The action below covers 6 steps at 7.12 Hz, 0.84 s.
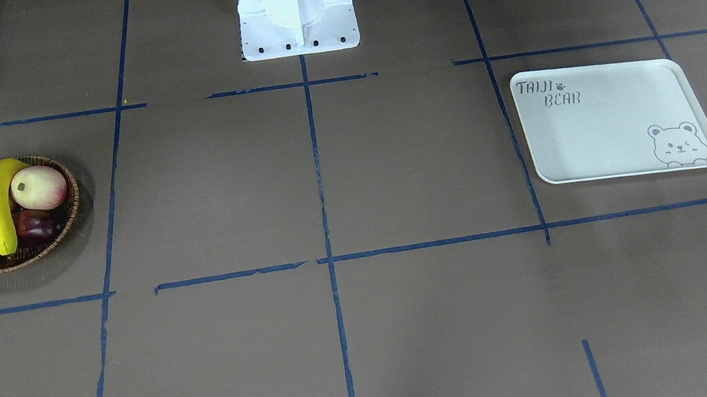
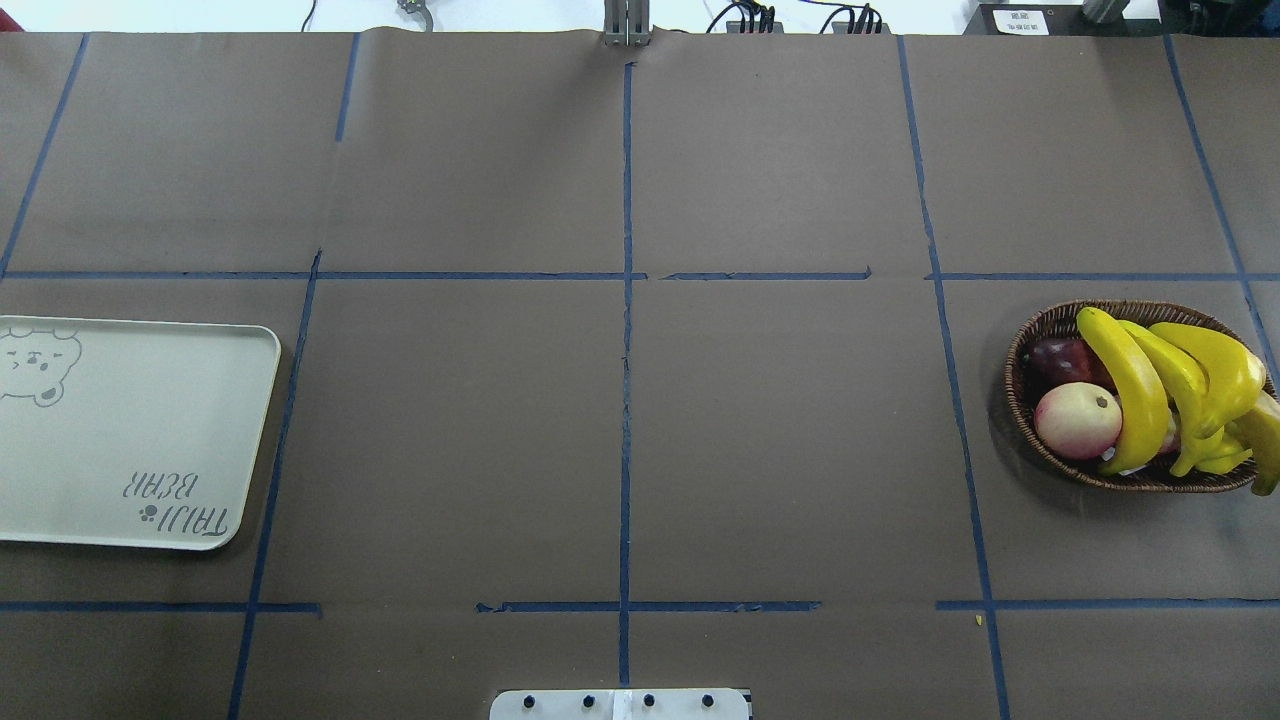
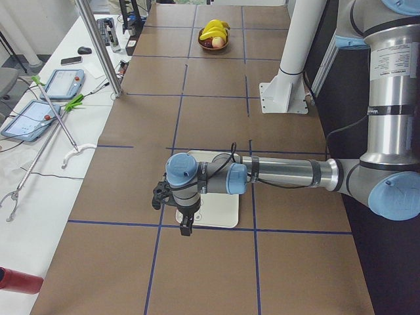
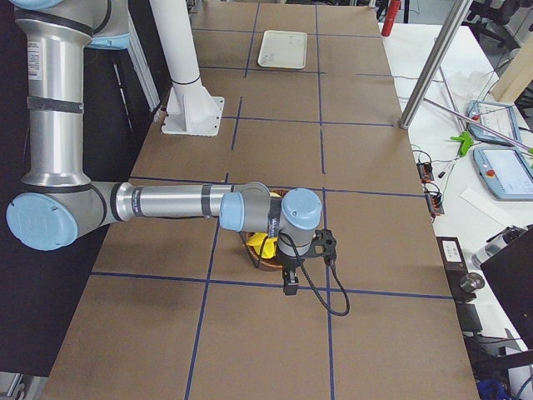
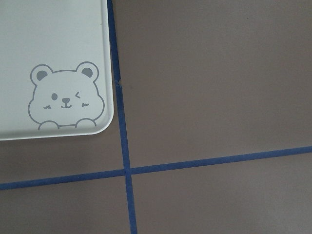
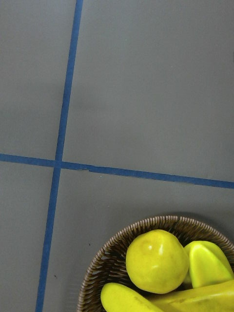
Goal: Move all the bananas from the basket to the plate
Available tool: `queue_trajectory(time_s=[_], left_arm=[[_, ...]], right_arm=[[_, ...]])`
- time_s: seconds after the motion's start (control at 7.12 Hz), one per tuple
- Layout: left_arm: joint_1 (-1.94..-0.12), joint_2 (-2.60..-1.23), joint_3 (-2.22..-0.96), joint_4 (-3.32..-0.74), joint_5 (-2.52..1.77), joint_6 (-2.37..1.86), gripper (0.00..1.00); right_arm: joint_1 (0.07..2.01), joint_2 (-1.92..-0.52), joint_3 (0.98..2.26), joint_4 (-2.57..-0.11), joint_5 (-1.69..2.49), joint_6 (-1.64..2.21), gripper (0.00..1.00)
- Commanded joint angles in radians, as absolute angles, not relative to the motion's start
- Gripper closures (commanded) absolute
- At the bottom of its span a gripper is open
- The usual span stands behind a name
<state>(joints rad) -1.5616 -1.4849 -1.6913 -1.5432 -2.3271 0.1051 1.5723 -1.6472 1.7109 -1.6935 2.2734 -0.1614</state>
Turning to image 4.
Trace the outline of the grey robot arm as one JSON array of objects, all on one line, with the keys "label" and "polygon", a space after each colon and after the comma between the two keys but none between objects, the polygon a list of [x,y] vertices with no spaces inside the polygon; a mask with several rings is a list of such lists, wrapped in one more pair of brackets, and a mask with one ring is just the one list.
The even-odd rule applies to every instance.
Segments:
[{"label": "grey robot arm", "polygon": [[283,291],[314,255],[322,205],[305,188],[274,197],[259,183],[134,186],[94,182],[83,171],[84,49],[124,49],[125,1],[17,1],[15,20],[27,35],[31,167],[25,190],[7,207],[12,234],[30,248],[66,247],[99,227],[133,218],[211,218],[236,232],[276,239]]}]

